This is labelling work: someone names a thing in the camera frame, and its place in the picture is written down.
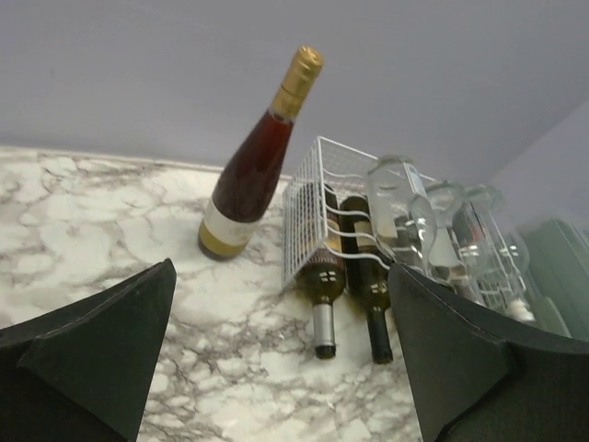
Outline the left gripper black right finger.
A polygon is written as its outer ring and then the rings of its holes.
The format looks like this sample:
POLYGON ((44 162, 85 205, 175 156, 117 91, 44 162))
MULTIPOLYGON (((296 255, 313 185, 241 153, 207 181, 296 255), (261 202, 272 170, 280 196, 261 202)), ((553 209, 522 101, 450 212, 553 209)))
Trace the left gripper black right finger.
POLYGON ((588 344, 512 320, 411 268, 388 273, 425 441, 585 441, 588 344))

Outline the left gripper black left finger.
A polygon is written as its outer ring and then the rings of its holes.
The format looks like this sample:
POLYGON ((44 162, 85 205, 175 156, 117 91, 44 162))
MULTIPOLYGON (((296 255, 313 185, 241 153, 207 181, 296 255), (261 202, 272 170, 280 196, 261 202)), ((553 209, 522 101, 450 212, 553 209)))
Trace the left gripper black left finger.
POLYGON ((2 329, 2 440, 136 440, 176 281, 165 259, 2 329))

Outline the red wine bottle gold cap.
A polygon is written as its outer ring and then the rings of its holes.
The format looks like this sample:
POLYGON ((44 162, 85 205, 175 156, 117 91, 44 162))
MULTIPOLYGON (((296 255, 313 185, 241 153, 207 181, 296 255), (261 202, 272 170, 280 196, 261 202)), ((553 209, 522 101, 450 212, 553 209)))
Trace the red wine bottle gold cap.
POLYGON ((198 244, 209 257, 235 258, 250 242, 275 193, 295 120, 324 64, 302 46, 268 109, 226 164, 204 210, 198 244))

